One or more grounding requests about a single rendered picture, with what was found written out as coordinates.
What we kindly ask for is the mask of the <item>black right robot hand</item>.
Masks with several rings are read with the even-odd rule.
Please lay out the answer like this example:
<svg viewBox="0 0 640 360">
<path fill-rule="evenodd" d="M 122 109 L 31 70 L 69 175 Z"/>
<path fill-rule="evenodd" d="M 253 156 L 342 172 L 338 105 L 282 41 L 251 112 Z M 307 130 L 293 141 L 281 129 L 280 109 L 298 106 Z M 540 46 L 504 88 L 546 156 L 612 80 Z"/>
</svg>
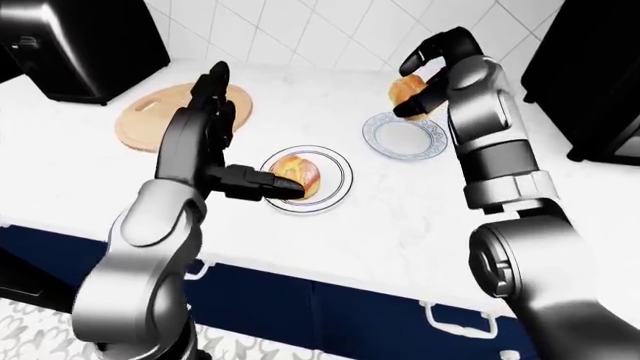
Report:
<svg viewBox="0 0 640 360">
<path fill-rule="evenodd" d="M 472 33 L 461 26 L 439 32 L 425 39 L 399 67 L 407 77 L 434 59 L 441 58 L 445 66 L 426 81 L 426 86 L 397 104 L 395 116 L 408 119 L 431 113 L 449 100 L 452 92 L 469 89 L 489 76 L 494 60 L 485 56 Z"/>
</svg>

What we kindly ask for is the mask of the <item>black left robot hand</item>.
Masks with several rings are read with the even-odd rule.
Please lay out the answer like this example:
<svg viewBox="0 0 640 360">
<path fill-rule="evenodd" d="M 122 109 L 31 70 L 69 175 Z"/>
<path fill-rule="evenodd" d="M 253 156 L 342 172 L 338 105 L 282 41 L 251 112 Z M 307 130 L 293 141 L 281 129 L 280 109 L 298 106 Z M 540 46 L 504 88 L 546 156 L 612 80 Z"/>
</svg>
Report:
<svg viewBox="0 0 640 360">
<path fill-rule="evenodd" d="M 233 140 L 236 107 L 226 96 L 230 69 L 217 62 L 190 90 L 191 100 L 172 116 L 158 151 L 154 179 L 170 182 L 188 199 L 206 200 L 212 192 L 228 198 L 298 200 L 305 194 L 298 182 L 225 162 Z"/>
</svg>

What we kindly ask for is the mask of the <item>golden bread roll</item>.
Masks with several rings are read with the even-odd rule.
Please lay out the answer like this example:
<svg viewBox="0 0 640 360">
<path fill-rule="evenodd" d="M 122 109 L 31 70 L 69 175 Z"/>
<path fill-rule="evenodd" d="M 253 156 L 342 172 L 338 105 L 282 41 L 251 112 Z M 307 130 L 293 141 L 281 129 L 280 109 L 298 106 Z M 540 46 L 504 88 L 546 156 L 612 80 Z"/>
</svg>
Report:
<svg viewBox="0 0 640 360">
<path fill-rule="evenodd" d="M 411 106 L 416 112 L 411 116 L 403 115 L 403 119 L 407 121 L 418 121 L 424 119 L 427 114 L 425 113 L 420 98 L 412 98 L 428 87 L 428 83 L 426 83 L 422 77 L 416 74 L 410 74 L 407 77 L 401 77 L 395 80 L 389 89 L 388 96 L 394 107 L 407 103 L 408 106 Z"/>
<path fill-rule="evenodd" d="M 321 174 L 316 165 L 298 155 L 286 155 L 273 164 L 269 171 L 276 176 L 298 182 L 304 188 L 302 200 L 313 197 L 320 188 Z"/>
</svg>

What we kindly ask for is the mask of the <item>round wooden cutting board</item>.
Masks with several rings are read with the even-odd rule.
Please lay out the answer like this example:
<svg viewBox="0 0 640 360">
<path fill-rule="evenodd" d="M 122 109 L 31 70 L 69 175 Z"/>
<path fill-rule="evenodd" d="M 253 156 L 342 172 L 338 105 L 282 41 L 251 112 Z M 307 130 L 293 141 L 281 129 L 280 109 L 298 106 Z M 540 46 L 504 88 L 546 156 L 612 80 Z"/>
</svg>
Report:
<svg viewBox="0 0 640 360">
<path fill-rule="evenodd" d="M 139 98 L 116 120 L 114 131 L 118 140 L 130 149 L 157 153 L 174 113 L 190 103 L 194 85 L 191 82 L 169 86 Z"/>
</svg>

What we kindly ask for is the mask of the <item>white plate with blue pattern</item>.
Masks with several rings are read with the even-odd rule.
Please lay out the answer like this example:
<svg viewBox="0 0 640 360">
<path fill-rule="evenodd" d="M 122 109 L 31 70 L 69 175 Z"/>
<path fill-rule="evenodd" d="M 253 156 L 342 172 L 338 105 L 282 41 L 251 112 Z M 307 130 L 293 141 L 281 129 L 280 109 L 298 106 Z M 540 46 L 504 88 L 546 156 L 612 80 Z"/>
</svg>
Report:
<svg viewBox="0 0 640 360">
<path fill-rule="evenodd" d="M 406 120 L 393 113 L 372 116 L 364 122 L 362 136 L 376 152 L 399 161 L 434 158 L 448 146 L 448 136 L 436 122 Z"/>
</svg>

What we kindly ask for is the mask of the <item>white plate with black rim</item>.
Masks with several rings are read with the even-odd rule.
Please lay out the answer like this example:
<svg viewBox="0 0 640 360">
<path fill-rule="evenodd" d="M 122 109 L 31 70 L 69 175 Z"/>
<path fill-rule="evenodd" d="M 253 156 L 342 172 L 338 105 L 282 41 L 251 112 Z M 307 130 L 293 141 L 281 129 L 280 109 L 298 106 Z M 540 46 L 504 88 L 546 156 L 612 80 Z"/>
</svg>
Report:
<svg viewBox="0 0 640 360">
<path fill-rule="evenodd" d="M 286 155 L 298 155 L 313 162 L 321 174 L 318 192 L 306 200 L 269 199 L 267 203 L 283 212 L 297 215 L 317 214 L 336 206 L 352 188 L 354 174 L 349 162 L 339 153 L 323 146 L 293 146 L 271 155 L 260 167 L 269 172 L 270 167 Z"/>
</svg>

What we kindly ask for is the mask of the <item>black toaster oven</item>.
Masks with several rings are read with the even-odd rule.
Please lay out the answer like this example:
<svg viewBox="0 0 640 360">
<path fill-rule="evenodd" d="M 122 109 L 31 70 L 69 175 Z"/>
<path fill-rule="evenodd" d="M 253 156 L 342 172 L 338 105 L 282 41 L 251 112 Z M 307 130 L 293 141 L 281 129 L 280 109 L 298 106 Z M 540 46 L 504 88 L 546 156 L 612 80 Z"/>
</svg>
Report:
<svg viewBox="0 0 640 360">
<path fill-rule="evenodd" d="M 569 160 L 640 166 L 640 0 L 565 0 L 521 84 Z"/>
</svg>

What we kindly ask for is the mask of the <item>black coffee machine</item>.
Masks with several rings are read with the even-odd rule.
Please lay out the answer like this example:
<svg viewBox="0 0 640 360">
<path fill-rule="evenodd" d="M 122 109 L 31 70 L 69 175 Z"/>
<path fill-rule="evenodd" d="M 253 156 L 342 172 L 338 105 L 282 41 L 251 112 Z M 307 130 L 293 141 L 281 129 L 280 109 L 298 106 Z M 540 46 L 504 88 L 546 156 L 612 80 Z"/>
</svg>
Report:
<svg viewBox="0 0 640 360">
<path fill-rule="evenodd" d="M 0 0 L 0 45 L 53 101 L 106 105 L 170 63 L 144 0 Z"/>
</svg>

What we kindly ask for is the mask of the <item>dark blue cabinet front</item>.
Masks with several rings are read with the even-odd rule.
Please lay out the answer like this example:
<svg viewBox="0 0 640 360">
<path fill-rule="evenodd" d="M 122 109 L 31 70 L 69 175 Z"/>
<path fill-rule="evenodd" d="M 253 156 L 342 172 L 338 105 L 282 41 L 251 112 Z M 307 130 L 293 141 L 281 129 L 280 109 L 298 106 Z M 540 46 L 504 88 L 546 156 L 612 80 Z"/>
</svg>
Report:
<svg viewBox="0 0 640 360">
<path fill-rule="evenodd" d="M 412 299 L 216 265 L 186 282 L 198 323 L 357 360 L 498 360 L 516 350 L 539 360 L 517 320 L 492 340 L 434 329 Z"/>
</svg>

